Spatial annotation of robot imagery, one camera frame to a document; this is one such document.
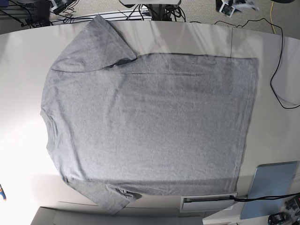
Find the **white box with circuit board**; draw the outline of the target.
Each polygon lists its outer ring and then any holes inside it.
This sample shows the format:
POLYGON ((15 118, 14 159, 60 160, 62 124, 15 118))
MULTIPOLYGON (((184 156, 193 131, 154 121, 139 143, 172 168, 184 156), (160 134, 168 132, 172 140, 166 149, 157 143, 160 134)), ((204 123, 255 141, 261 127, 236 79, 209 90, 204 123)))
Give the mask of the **white box with circuit board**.
POLYGON ((228 3, 226 2, 223 2, 220 9, 219 9, 219 12, 228 16, 228 17, 231 17, 233 15, 235 11, 235 7, 233 6, 230 6, 228 3))

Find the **black device bottom right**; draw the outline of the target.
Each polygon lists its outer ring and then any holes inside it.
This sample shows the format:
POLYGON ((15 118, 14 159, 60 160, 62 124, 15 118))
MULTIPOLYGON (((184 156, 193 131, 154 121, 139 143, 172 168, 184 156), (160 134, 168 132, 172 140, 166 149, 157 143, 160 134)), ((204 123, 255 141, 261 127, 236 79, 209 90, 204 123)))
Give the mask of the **black device bottom right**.
POLYGON ((286 225, 290 223, 291 217, 288 213, 279 212, 268 217, 268 225, 286 225))

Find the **grey-blue flat panel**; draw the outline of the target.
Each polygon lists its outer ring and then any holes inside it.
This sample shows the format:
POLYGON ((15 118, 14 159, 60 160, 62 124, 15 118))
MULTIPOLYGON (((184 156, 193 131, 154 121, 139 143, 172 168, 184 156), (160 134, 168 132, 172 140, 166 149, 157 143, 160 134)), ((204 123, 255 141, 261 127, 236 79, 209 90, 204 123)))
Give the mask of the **grey-blue flat panel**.
MULTIPOLYGON (((248 198, 286 195, 297 168, 297 162, 264 164, 257 167, 248 198)), ((240 219, 251 219, 275 214, 283 200, 256 200, 244 204, 240 219)))

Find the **blue orange tool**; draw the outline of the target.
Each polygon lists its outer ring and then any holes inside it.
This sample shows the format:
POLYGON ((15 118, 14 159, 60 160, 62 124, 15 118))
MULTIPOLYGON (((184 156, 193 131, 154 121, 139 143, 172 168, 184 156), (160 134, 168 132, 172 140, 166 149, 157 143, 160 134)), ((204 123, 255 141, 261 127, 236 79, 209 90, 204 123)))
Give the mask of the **blue orange tool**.
POLYGON ((6 195, 4 193, 4 190, 2 188, 2 186, 0 185, 0 196, 3 198, 3 200, 5 201, 7 198, 6 198, 6 195))

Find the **grey T-shirt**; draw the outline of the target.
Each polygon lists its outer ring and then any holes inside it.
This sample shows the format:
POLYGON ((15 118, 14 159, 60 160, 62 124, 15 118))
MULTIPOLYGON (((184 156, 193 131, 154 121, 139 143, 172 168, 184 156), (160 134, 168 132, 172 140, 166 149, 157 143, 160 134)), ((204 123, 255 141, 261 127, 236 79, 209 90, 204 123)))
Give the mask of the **grey T-shirt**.
POLYGON ((63 181, 116 214, 142 195, 234 192, 256 58, 137 56, 96 16, 46 77, 41 116, 63 181))

